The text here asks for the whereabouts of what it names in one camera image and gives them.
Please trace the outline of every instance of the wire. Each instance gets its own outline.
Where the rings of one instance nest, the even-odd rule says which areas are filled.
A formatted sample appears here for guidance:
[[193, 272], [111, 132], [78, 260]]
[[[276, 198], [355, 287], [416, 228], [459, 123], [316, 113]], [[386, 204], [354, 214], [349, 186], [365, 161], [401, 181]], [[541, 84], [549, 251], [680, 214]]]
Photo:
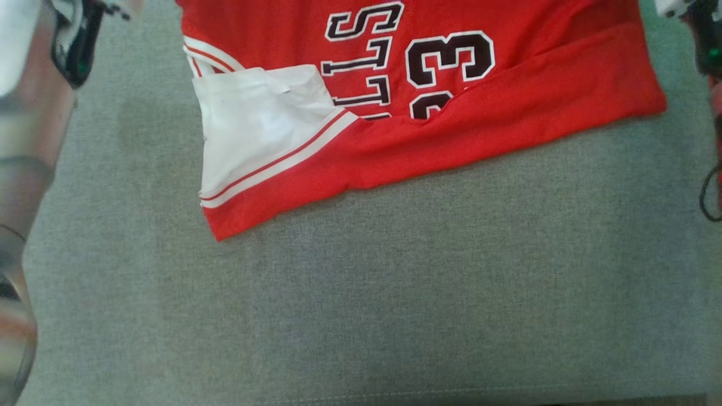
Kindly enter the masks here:
[[707, 210], [707, 205], [705, 204], [705, 197], [707, 196], [707, 189], [709, 189], [710, 187], [712, 177], [714, 177], [714, 175], [720, 173], [721, 171], [722, 160], [707, 174], [707, 177], [705, 178], [705, 183], [702, 184], [702, 192], [700, 193], [700, 209], [702, 210], [702, 214], [705, 215], [707, 220], [713, 221], [715, 223], [722, 221], [722, 215], [720, 215], [719, 217], [715, 217], [710, 214], [710, 212]]

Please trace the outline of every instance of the gray couch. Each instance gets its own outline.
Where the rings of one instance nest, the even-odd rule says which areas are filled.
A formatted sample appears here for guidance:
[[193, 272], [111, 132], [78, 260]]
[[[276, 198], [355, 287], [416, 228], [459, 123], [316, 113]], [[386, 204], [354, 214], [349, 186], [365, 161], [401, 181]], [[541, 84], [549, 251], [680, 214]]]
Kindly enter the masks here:
[[544, 147], [205, 223], [180, 10], [105, 23], [26, 253], [20, 404], [543, 404], [722, 389], [722, 226], [692, 39], [642, 0], [669, 98]]

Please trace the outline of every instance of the folded jersey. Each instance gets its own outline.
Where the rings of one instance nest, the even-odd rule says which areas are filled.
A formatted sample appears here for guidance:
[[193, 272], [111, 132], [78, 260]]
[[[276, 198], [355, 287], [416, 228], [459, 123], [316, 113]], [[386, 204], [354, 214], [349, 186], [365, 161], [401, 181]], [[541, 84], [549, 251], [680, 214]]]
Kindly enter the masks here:
[[666, 107], [630, 0], [177, 0], [218, 240]]

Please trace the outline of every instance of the red stripe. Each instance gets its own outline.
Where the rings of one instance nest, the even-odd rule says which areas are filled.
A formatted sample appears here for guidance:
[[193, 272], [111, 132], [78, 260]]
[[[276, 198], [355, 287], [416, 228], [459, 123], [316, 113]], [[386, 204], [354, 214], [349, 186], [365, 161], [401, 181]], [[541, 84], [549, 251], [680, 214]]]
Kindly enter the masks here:
[[189, 51], [197, 53], [198, 55], [205, 56], [208, 59], [211, 59], [212, 61], [216, 61], [219, 65], [223, 66], [224, 68], [228, 69], [229, 72], [235, 72], [235, 69], [233, 69], [229, 64], [226, 64], [224, 61], [221, 61], [216, 56], [211, 55], [210, 53], [203, 52], [200, 49], [192, 48], [186, 44], [186, 47]]
[[281, 161], [286, 160], [286, 159], [288, 159], [289, 157], [292, 157], [293, 155], [296, 155], [297, 153], [301, 152], [303, 149], [305, 149], [306, 147], [308, 147], [309, 145], [311, 145], [314, 141], [316, 141], [321, 135], [323, 135], [324, 132], [326, 132], [326, 130], [329, 129], [329, 127], [330, 127], [331, 125], [333, 125], [333, 124], [334, 124], [335, 122], [337, 122], [342, 116], [345, 116], [347, 113], [348, 113], [348, 111], [344, 111], [343, 113], [340, 113], [338, 116], [334, 117], [334, 118], [333, 118], [331, 121], [329, 121], [325, 126], [323, 126], [323, 128], [322, 128], [319, 132], [317, 132], [316, 135], [313, 136], [313, 138], [309, 139], [309, 140], [306, 141], [303, 145], [301, 145], [300, 147], [296, 148], [295, 150], [287, 153], [286, 155], [278, 158], [277, 160], [275, 160], [275, 161], [273, 161], [273, 162], [271, 162], [271, 163], [268, 163], [268, 164], [266, 164], [266, 165], [264, 165], [264, 166], [261, 166], [260, 168], [258, 168], [258, 169], [256, 169], [256, 170], [254, 170], [253, 172], [249, 173], [248, 175], [245, 175], [245, 176], [239, 178], [238, 180], [234, 181], [232, 184], [230, 184], [230, 185], [226, 186], [225, 188], [223, 188], [223, 190], [221, 190], [220, 192], [218, 192], [217, 194], [215, 194], [213, 197], [202, 197], [201, 200], [206, 200], [206, 201], [208, 201], [208, 200], [216, 199], [218, 196], [224, 194], [226, 191], [228, 191], [228, 189], [234, 187], [235, 185], [239, 184], [240, 182], [243, 182], [244, 180], [250, 178], [251, 176], [254, 176], [254, 175], [256, 175], [257, 173], [260, 173], [260, 172], [262, 172], [262, 171], [270, 168], [271, 166], [276, 165], [277, 163], [280, 163]]
[[201, 73], [201, 68], [198, 68], [198, 63], [196, 62], [196, 59], [192, 56], [191, 60], [193, 61], [193, 67], [196, 68], [196, 72], [198, 73], [198, 77], [203, 77], [203, 74]]

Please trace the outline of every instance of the white trim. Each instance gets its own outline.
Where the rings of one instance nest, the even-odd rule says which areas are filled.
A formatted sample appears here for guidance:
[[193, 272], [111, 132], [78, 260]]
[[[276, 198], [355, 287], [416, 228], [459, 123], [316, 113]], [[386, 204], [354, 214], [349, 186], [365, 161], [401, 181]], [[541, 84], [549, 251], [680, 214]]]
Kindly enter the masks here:
[[[228, 55], [227, 53], [221, 51], [220, 49], [214, 47], [213, 45], [211, 45], [211, 44], [209, 44], [209, 43], [205, 43], [205, 42], [203, 42], [203, 41], [196, 40], [196, 39], [193, 39], [193, 38], [188, 37], [188, 36], [183, 36], [183, 41], [185, 42], [185, 44], [186, 44], [187, 46], [189, 46], [189, 47], [191, 47], [191, 48], [195, 48], [195, 49], [197, 49], [197, 50], [199, 50], [199, 51], [203, 51], [203, 52], [205, 52], [205, 53], [208, 53], [208, 54], [210, 54], [210, 55], [213, 55], [213, 57], [218, 58], [220, 61], [223, 61], [223, 63], [227, 64], [228, 66], [230, 66], [231, 68], [233, 68], [235, 71], [240, 71], [240, 70], [244, 70], [244, 69], [245, 69], [245, 68], [243, 67], [243, 65], [241, 65], [238, 61], [236, 61], [231, 55]], [[191, 54], [192, 56], [195, 56], [196, 58], [205, 58], [205, 59], [208, 59], [207, 57], [205, 57], [205, 56], [203, 56], [203, 55], [200, 55], [200, 54], [198, 54], [198, 53], [195, 53], [195, 52], [191, 51], [191, 50], [188, 49], [188, 47], [186, 47], [186, 46], [183, 47], [183, 50], [184, 50], [186, 53], [189, 53], [189, 54]], [[216, 66], [217, 63], [211, 63], [211, 65], [217, 67], [218, 69], [221, 69], [221, 68], [222, 68], [221, 66]]]
[[339, 135], [342, 131], [344, 131], [348, 126], [350, 126], [354, 121], [358, 119], [358, 116], [344, 109], [337, 110], [336, 113], [330, 115], [329, 117], [333, 119], [339, 114], [341, 115], [341, 117], [339, 117], [335, 123], [330, 125], [319, 138], [315, 139], [311, 144], [307, 145], [306, 148], [296, 152], [294, 155], [289, 156], [285, 160], [277, 163], [276, 165], [273, 165], [270, 168], [266, 168], [265, 170], [251, 176], [250, 178], [244, 179], [243, 181], [233, 185], [231, 188], [223, 192], [223, 194], [216, 197], [215, 199], [202, 201], [201, 206], [207, 207], [209, 209], [214, 209], [224, 204], [228, 200], [231, 200], [235, 195], [239, 194], [240, 192], [245, 191], [246, 189], [249, 189], [250, 187], [253, 187], [265, 180], [268, 180], [273, 176], [283, 172], [284, 170], [292, 168], [293, 166], [298, 165], [299, 163], [307, 160], [309, 157], [316, 154], [318, 151], [321, 150], [321, 148], [325, 147], [332, 139], [336, 138], [337, 135]]

